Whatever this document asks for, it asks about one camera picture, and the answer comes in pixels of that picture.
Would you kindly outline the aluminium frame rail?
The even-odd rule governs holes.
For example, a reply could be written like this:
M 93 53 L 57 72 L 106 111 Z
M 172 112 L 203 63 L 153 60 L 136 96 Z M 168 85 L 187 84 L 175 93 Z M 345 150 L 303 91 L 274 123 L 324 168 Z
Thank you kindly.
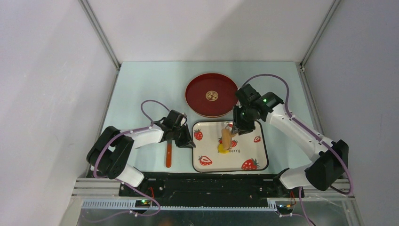
M 299 191 L 278 193 L 271 179 L 241 178 L 238 175 L 181 175 L 175 178 L 151 176 L 134 191 L 126 184 L 106 178 L 79 178 L 72 196 L 83 206 L 124 210 L 272 210 L 276 202 L 353 201 L 344 195 L 349 182 L 337 180 L 338 191 L 320 191 L 308 186 Z

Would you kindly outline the yellow dough piece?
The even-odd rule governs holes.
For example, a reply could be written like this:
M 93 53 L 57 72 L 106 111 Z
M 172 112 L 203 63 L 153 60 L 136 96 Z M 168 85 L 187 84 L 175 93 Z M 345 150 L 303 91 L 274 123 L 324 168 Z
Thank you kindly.
M 218 153 L 225 154 L 225 153 L 228 153 L 228 152 L 229 152 L 229 149 L 225 149 L 225 148 L 223 147 L 223 144 L 219 144 L 218 147 L 217 147 L 217 149 L 218 149 Z

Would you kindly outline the white strawberry rectangular tray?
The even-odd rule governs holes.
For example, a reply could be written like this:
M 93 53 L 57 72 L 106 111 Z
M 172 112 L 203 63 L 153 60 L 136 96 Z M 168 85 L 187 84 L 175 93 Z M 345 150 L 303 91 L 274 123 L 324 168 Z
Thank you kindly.
M 262 126 L 255 122 L 255 130 L 232 138 L 228 153 L 218 153 L 222 144 L 221 130 L 232 129 L 232 121 L 203 121 L 193 128 L 192 165 L 200 173 L 261 171 L 269 166 Z

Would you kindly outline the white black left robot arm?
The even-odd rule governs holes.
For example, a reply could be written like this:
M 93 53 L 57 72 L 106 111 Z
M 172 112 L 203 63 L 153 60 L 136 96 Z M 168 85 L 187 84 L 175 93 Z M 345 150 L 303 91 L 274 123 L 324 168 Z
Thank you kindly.
M 87 162 L 108 179 L 129 184 L 137 196 L 147 194 L 149 184 L 144 174 L 128 164 L 130 152 L 149 144 L 172 140 L 179 148 L 195 148 L 190 135 L 187 117 L 176 110 L 167 117 L 155 121 L 148 127 L 121 131 L 114 126 L 107 127 L 86 156 Z

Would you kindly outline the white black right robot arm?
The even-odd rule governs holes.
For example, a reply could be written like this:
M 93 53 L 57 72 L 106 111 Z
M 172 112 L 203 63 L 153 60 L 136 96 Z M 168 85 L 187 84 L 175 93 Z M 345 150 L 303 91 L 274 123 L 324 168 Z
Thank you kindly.
M 288 111 L 284 101 L 273 92 L 260 95 L 250 84 L 235 93 L 239 105 L 233 108 L 232 132 L 244 135 L 255 130 L 255 122 L 262 120 L 293 140 L 311 161 L 298 168 L 282 170 L 274 179 L 274 192 L 285 197 L 294 188 L 313 186 L 325 191 L 345 172 L 348 164 L 348 145 L 310 129 Z

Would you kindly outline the wooden dough roller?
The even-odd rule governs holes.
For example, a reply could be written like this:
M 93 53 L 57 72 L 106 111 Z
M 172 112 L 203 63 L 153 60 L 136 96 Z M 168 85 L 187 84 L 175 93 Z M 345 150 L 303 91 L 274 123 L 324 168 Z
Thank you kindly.
M 231 131 L 228 128 L 224 128 L 221 130 L 222 145 L 224 150 L 231 149 L 232 138 L 235 137 L 237 134 L 237 132 Z

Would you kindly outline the red round tray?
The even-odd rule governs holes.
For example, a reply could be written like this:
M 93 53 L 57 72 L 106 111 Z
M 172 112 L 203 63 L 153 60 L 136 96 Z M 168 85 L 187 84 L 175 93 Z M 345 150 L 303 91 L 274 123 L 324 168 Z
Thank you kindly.
M 192 79 L 185 89 L 187 105 L 198 115 L 218 118 L 227 115 L 237 104 L 237 84 L 220 73 L 205 73 Z

